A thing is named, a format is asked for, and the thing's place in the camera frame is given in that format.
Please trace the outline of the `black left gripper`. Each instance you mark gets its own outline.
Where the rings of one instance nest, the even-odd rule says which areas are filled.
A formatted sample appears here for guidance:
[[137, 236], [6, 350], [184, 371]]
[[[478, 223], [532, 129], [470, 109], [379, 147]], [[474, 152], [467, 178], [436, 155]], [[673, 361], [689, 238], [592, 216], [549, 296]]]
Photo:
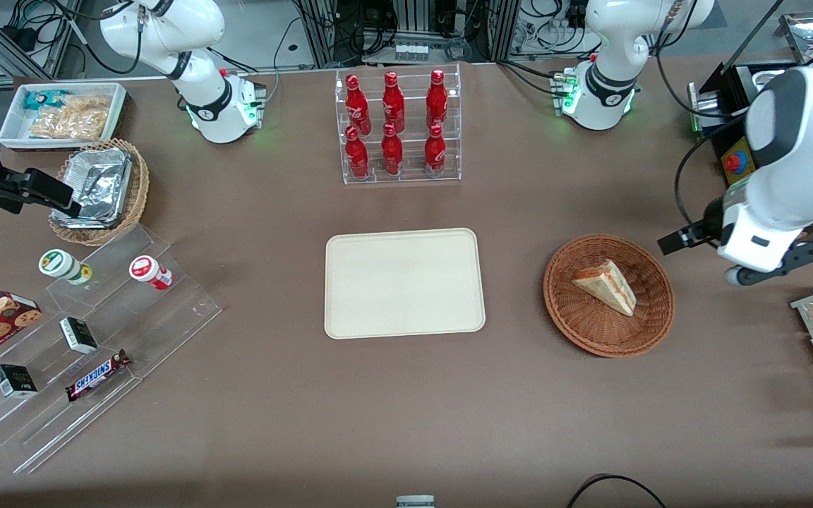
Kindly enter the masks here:
[[658, 239], [663, 256], [685, 248], [709, 245], [716, 250], [720, 246], [723, 230], [723, 211], [704, 211], [702, 219], [694, 221], [688, 212], [682, 212], [686, 227]]

